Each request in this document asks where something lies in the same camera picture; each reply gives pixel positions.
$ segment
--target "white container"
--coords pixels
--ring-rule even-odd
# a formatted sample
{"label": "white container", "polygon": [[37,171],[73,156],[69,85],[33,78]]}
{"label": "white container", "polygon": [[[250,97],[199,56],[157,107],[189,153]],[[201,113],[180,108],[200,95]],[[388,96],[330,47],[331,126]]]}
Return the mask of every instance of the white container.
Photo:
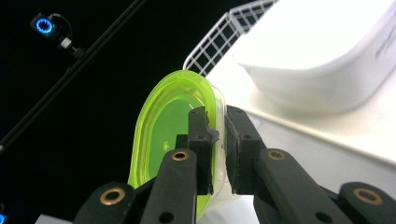
{"label": "white container", "polygon": [[396,1],[281,0],[234,54],[259,95],[286,112],[361,105],[396,64]]}

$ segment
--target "cable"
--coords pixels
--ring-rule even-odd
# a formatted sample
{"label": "cable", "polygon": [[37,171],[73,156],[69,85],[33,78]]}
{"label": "cable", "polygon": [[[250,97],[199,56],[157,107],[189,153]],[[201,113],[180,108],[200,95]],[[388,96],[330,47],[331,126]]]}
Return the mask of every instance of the cable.
{"label": "cable", "polygon": [[67,26],[69,27],[69,31],[70,31],[70,39],[73,40],[73,28],[72,28],[72,24],[70,23],[70,21],[65,16],[63,16],[59,13],[52,13],[49,15],[50,20],[52,20],[53,17],[58,17],[66,22]]}

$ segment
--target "green lid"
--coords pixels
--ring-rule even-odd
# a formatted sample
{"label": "green lid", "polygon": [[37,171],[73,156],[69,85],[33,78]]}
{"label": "green lid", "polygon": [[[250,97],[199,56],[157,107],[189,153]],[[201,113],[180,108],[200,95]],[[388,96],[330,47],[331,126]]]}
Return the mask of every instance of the green lid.
{"label": "green lid", "polygon": [[[188,133],[189,112],[199,106],[207,111],[209,127],[216,129],[216,96],[204,77],[182,70],[157,84],[137,119],[128,184],[136,189],[157,175],[164,154],[175,149],[177,135]],[[198,217],[210,197],[198,196]]]}

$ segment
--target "metal grid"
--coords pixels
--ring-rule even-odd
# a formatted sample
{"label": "metal grid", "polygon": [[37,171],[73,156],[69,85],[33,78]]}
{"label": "metal grid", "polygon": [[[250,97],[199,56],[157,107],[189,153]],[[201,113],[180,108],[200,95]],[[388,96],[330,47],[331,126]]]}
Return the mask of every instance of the metal grid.
{"label": "metal grid", "polygon": [[260,0],[225,13],[187,57],[183,69],[207,76],[242,34],[247,33],[276,0]]}

